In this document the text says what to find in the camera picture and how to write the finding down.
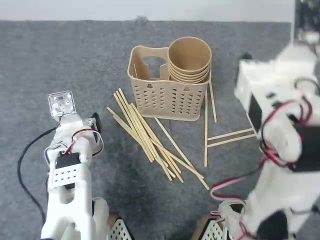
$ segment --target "beige plastic basket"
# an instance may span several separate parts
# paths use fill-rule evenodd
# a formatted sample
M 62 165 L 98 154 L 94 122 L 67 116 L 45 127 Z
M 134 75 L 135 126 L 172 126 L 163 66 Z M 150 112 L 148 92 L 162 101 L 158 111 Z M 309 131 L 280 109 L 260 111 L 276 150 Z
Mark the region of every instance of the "beige plastic basket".
M 185 84 L 169 80 L 168 47 L 151 48 L 136 46 L 131 51 L 128 76 L 139 112 L 144 117 L 196 121 L 205 96 L 207 81 Z M 160 66 L 160 79 L 150 78 L 150 69 L 143 59 L 160 57 L 166 63 Z

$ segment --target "white wall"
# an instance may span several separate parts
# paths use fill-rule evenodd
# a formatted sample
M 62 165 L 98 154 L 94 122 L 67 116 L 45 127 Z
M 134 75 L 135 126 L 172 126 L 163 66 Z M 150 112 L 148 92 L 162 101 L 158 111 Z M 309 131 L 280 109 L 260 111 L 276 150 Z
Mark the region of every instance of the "white wall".
M 294 0 L 0 0 L 1 20 L 291 22 Z

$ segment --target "perforated plastic part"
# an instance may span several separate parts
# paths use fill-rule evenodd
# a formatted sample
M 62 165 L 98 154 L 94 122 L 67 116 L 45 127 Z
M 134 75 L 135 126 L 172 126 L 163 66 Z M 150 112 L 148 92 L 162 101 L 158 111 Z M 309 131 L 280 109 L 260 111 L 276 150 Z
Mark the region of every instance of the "perforated plastic part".
M 169 80 L 168 65 L 160 66 L 160 79 L 150 78 L 150 69 L 143 62 L 146 57 L 159 57 L 168 61 L 168 47 L 136 46 L 131 51 L 128 76 L 139 112 L 144 117 L 196 121 L 205 96 L 207 81 L 186 84 Z
M 132 240 L 130 233 L 122 219 L 117 219 L 109 233 L 108 240 Z
M 59 187 L 79 182 L 85 178 L 88 168 L 85 164 L 66 166 L 53 171 L 52 187 Z
M 201 240 L 224 240 L 224 231 L 215 220 L 211 220 Z

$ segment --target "basket handle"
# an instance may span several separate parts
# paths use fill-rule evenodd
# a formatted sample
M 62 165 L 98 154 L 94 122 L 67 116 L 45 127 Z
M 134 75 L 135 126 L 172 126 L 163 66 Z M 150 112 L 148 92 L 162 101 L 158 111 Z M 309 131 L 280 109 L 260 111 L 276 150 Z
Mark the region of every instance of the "basket handle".
M 143 59 L 145 57 L 159 57 L 164 59 L 166 62 L 168 60 L 168 50 L 169 47 L 147 47 L 147 46 L 136 46 L 135 50 L 138 52 L 139 56 Z

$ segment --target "basket hole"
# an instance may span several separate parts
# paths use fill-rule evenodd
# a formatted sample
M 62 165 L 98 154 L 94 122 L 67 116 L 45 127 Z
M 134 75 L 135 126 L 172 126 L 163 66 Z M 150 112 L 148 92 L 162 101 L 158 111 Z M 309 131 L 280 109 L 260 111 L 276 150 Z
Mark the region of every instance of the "basket hole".
M 146 56 L 143 62 L 149 66 L 149 77 L 152 79 L 160 78 L 160 66 L 166 64 L 166 60 L 158 56 Z

